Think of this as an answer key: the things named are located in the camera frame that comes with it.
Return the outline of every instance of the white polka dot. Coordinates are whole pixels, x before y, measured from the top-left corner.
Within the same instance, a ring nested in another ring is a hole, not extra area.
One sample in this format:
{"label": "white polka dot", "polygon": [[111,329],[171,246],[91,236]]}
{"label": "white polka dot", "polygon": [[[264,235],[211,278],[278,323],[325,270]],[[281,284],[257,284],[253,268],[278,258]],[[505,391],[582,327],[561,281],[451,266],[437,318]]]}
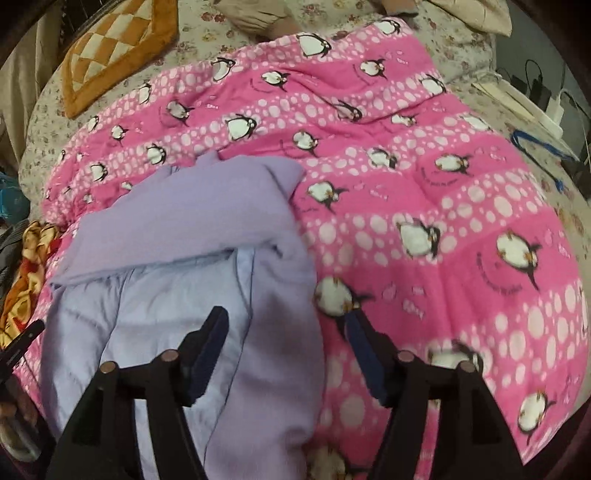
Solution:
{"label": "white polka dot", "polygon": [[355,225],[357,228],[361,229],[365,226],[365,220],[363,219],[362,216],[355,216],[353,217],[353,225]]}
{"label": "white polka dot", "polygon": [[376,233],[386,233],[388,231],[388,224],[379,215],[373,215],[369,220],[369,226]]}
{"label": "white polka dot", "polygon": [[336,239],[336,229],[331,223],[323,223],[318,230],[320,240],[330,245]]}
{"label": "white polka dot", "polygon": [[523,383],[524,378],[525,378],[525,365],[519,364],[519,365],[517,365],[517,368],[515,369],[515,383],[517,383],[518,385],[521,385]]}
{"label": "white polka dot", "polygon": [[533,307],[527,315],[527,329],[533,338],[538,339],[544,334],[544,315],[538,307]]}
{"label": "white polka dot", "polygon": [[548,367],[552,368],[556,361],[556,338],[551,336],[548,338],[548,344],[546,345],[546,363]]}
{"label": "white polka dot", "polygon": [[516,330],[509,337],[509,353],[513,360],[520,360],[525,353],[525,335],[521,330]]}
{"label": "white polka dot", "polygon": [[484,190],[477,186],[472,186],[468,188],[468,196],[470,197],[470,200],[474,203],[479,203],[485,199]]}
{"label": "white polka dot", "polygon": [[507,316],[503,313],[500,313],[495,317],[495,326],[497,332],[504,333],[507,330],[508,325],[509,320],[507,319]]}
{"label": "white polka dot", "polygon": [[320,413],[319,423],[321,426],[327,428],[332,425],[332,411],[329,408],[325,408]]}
{"label": "white polka dot", "polygon": [[470,220],[470,228],[472,229],[473,232],[481,232],[482,231],[482,223],[480,222],[480,220],[473,218],[472,220]]}
{"label": "white polka dot", "polygon": [[444,197],[441,200],[441,206],[446,210],[450,209],[453,207],[453,200],[449,197]]}
{"label": "white polka dot", "polygon": [[338,253],[339,263],[345,267],[348,267],[353,263],[353,245],[344,244]]}
{"label": "white polka dot", "polygon": [[363,423],[365,404],[359,395],[350,395],[340,405],[340,422],[343,427],[353,429]]}
{"label": "white polka dot", "polygon": [[514,200],[519,200],[521,198],[521,193],[517,190],[513,185],[506,185],[505,191],[509,197]]}
{"label": "white polka dot", "polygon": [[388,259],[386,258],[386,255],[384,255],[382,252],[376,253],[374,255],[374,260],[378,265],[382,265],[383,267],[388,265]]}
{"label": "white polka dot", "polygon": [[447,235],[443,241],[441,242],[441,251],[443,253],[449,253],[451,251],[453,251],[453,249],[456,247],[457,245],[457,240],[454,236],[451,235]]}
{"label": "white polka dot", "polygon": [[469,203],[461,203],[457,207],[457,214],[463,218],[469,218],[472,216],[472,205]]}
{"label": "white polka dot", "polygon": [[495,197],[495,208],[503,217],[513,215],[513,208],[505,197]]}
{"label": "white polka dot", "polygon": [[374,245],[372,238],[365,232],[357,232],[355,234],[355,241],[364,250],[371,250]]}
{"label": "white polka dot", "polygon": [[574,358],[574,343],[571,342],[569,347],[566,349],[566,358],[572,360]]}
{"label": "white polka dot", "polygon": [[516,175],[511,171],[508,171],[507,173],[505,173],[505,177],[507,177],[510,181],[512,181],[513,183],[516,183],[517,185],[519,185],[521,182],[523,182],[523,180],[521,179],[521,177],[519,175]]}
{"label": "white polka dot", "polygon": [[326,252],[324,255],[322,255],[322,264],[325,267],[329,267],[333,263],[335,263],[335,258],[332,256],[330,252]]}
{"label": "white polka dot", "polygon": [[569,336],[569,323],[566,321],[566,318],[564,317],[560,317],[558,319],[558,327],[557,327],[558,333],[558,341],[560,343],[564,343],[566,340],[566,337]]}
{"label": "white polka dot", "polygon": [[577,305],[577,296],[574,293],[572,285],[566,287],[566,291],[564,292],[564,302],[566,303],[569,312],[574,313],[574,308]]}
{"label": "white polka dot", "polygon": [[531,363],[531,371],[535,374],[539,374],[542,371],[541,358],[534,358],[534,361]]}

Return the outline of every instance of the bed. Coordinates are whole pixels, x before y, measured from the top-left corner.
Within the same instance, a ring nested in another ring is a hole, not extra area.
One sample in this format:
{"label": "bed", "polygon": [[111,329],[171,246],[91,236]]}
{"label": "bed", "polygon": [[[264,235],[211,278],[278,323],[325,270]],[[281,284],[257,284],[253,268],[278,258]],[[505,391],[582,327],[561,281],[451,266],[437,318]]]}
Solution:
{"label": "bed", "polygon": [[[347,31],[379,18],[369,2],[299,1],[292,2],[290,6],[305,28],[331,38],[343,37]],[[56,73],[49,81],[31,118],[27,147],[19,172],[22,188],[31,199],[33,217],[40,214],[39,206],[44,197],[43,188],[62,146],[79,128],[86,125],[92,116],[124,93],[140,87],[162,70],[211,58],[219,53],[231,53],[252,42],[234,29],[209,3],[196,5],[194,2],[181,0],[178,7],[181,24],[176,45],[162,58],[152,62],[103,95],[77,119],[68,120],[64,116],[63,107],[60,104],[59,74]],[[468,29],[461,21],[427,2],[420,6],[420,15],[415,20],[415,26],[417,36],[426,46],[450,90],[492,127],[505,136],[515,129],[524,129],[541,140],[553,143],[558,149],[563,149],[563,146],[553,141],[543,129],[524,122],[472,87],[471,84],[476,76],[494,68],[494,38],[491,35]],[[538,167],[530,163],[536,178],[541,181],[547,201],[555,208],[564,225],[564,231],[572,247],[572,255],[576,256],[579,262],[584,289],[589,291],[591,270],[589,270],[587,251],[591,238],[585,230],[585,225],[589,225],[591,220],[589,208],[572,182],[566,175],[561,174],[555,158],[542,149],[529,145],[528,149],[550,171],[564,178],[567,194],[558,194],[549,183],[549,179],[545,179]],[[554,237],[545,241],[547,245],[558,246],[561,239]],[[582,339],[577,336],[577,346],[580,341]],[[573,411],[584,403],[590,393],[589,383],[584,382]],[[543,442],[547,442],[552,433],[550,432]]]}

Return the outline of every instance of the pillow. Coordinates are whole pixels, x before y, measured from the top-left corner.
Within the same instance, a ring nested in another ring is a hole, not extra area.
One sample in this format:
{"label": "pillow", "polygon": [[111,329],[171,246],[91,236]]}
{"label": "pillow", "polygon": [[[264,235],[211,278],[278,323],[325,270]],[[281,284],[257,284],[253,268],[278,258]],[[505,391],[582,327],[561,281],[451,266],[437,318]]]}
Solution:
{"label": "pillow", "polygon": [[61,64],[68,118],[160,54],[178,31],[177,0],[125,0],[71,47]]}

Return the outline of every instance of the penguin print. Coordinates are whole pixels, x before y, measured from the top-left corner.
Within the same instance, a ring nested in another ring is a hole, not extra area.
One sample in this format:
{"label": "penguin print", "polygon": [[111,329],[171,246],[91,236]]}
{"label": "penguin print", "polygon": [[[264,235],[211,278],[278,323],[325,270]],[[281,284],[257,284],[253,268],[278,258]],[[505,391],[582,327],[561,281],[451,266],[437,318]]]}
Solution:
{"label": "penguin print", "polygon": [[405,127],[412,127],[417,124],[416,116],[404,116],[399,113],[395,113],[390,117],[390,121],[393,125],[404,125]]}
{"label": "penguin print", "polygon": [[320,58],[323,58],[332,50],[332,46],[328,40],[319,37],[315,33],[302,33],[297,35],[297,39],[300,42],[304,57],[320,55]]}
{"label": "penguin print", "polygon": [[152,165],[158,165],[166,161],[166,150],[155,143],[146,148],[146,155]]}
{"label": "penguin print", "polygon": [[152,93],[152,86],[149,83],[144,83],[140,88],[138,88],[138,102],[140,105],[147,103],[150,99],[150,94]]}
{"label": "penguin print", "polygon": [[230,140],[235,142],[241,138],[252,137],[258,124],[254,118],[238,113],[235,118],[226,120],[226,126],[230,134]]}
{"label": "penguin print", "polygon": [[440,171],[462,173],[469,176],[468,167],[470,166],[470,163],[468,160],[470,160],[470,155],[466,155],[465,157],[460,157],[459,155],[444,155],[435,161],[435,166]]}
{"label": "penguin print", "polygon": [[90,120],[88,120],[88,123],[86,124],[86,129],[89,132],[92,132],[98,124],[99,124],[99,116],[95,115]]}
{"label": "penguin print", "polygon": [[540,248],[540,244],[530,245],[525,238],[511,230],[496,239],[496,252],[499,257],[514,269],[525,273],[538,291],[540,288],[535,282],[534,273],[538,268],[537,251]]}
{"label": "penguin print", "polygon": [[390,18],[383,18],[374,23],[374,25],[378,27],[380,32],[382,32],[384,35],[400,35],[402,32],[402,25],[396,20],[392,20]]}
{"label": "penguin print", "polygon": [[471,115],[469,113],[463,113],[459,117],[467,122],[477,132],[487,132],[492,130],[491,126],[487,124],[482,118]]}
{"label": "penguin print", "polygon": [[359,110],[357,107],[349,105],[348,103],[342,100],[339,100],[339,103],[333,106],[337,109],[338,116],[340,119],[350,120],[353,123],[355,123],[361,120],[363,117],[361,110]]}
{"label": "penguin print", "polygon": [[377,147],[370,148],[368,151],[369,164],[374,168],[388,167],[392,170],[396,169],[398,159],[393,153],[388,153],[385,150]]}
{"label": "penguin print", "polygon": [[447,92],[445,84],[433,75],[427,75],[421,80],[421,84],[426,91],[431,93],[431,96],[441,95]]}
{"label": "penguin print", "polygon": [[425,226],[421,220],[414,219],[413,223],[399,223],[398,231],[402,238],[407,255],[410,258],[426,257],[431,254],[437,256],[441,230],[436,226]]}
{"label": "penguin print", "polygon": [[102,163],[95,163],[90,166],[90,173],[92,175],[92,181],[104,180],[108,175],[107,168]]}
{"label": "penguin print", "polygon": [[236,66],[236,61],[231,59],[225,59],[223,57],[218,57],[216,60],[212,62],[213,67],[213,77],[212,80],[214,82],[219,82],[226,78],[232,69]]}
{"label": "penguin print", "polygon": [[125,138],[125,134],[128,131],[129,130],[123,128],[121,125],[115,125],[113,128],[111,128],[111,138],[113,138],[113,140],[117,140],[119,145],[122,145],[121,142]]}
{"label": "penguin print", "polygon": [[357,294],[337,277],[325,277],[316,284],[314,302],[318,309],[332,318],[339,318],[352,310],[360,309],[370,295]]}
{"label": "penguin print", "polygon": [[521,433],[527,435],[527,445],[530,444],[531,436],[539,428],[546,412],[552,405],[556,405],[556,402],[549,401],[548,395],[544,391],[528,395],[521,403],[517,426]]}
{"label": "penguin print", "polygon": [[310,195],[318,203],[324,205],[332,213],[334,213],[332,204],[339,201],[341,193],[348,191],[348,189],[336,189],[335,186],[329,181],[321,181],[308,187],[308,195]]}
{"label": "penguin print", "polygon": [[338,450],[328,445],[310,452],[306,464],[306,480],[353,480],[357,474],[368,471],[349,465]]}
{"label": "penguin print", "polygon": [[300,150],[304,150],[310,152],[312,155],[316,157],[315,148],[318,146],[318,139],[314,138],[305,130],[300,130],[296,132],[293,136],[294,145],[299,148]]}
{"label": "penguin print", "polygon": [[384,75],[384,59],[366,60],[359,68],[364,74],[370,77],[386,78],[386,75]]}
{"label": "penguin print", "polygon": [[285,92],[283,86],[287,83],[287,78],[289,77],[289,75],[289,73],[281,73],[276,70],[272,70],[270,72],[263,73],[261,75],[261,78],[269,85],[273,87],[279,87],[281,90]]}
{"label": "penguin print", "polygon": [[433,352],[429,350],[428,360],[431,365],[435,367],[443,367],[455,369],[461,362],[470,362],[476,367],[478,373],[482,375],[484,371],[484,360],[482,356],[457,340],[452,341],[451,350],[443,350],[440,352]]}
{"label": "penguin print", "polygon": [[166,111],[177,120],[180,120],[182,123],[187,125],[187,120],[189,119],[190,112],[195,110],[194,107],[184,106],[182,103],[173,100],[169,102],[166,106]]}

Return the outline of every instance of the beige curtain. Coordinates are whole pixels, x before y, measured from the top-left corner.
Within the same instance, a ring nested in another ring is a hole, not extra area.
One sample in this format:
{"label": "beige curtain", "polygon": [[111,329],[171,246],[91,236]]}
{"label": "beige curtain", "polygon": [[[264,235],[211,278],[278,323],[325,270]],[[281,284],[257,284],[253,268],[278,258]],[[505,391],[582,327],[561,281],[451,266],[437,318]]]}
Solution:
{"label": "beige curtain", "polygon": [[23,36],[0,69],[0,164],[15,174],[25,151],[27,125],[43,87],[57,67],[61,1]]}

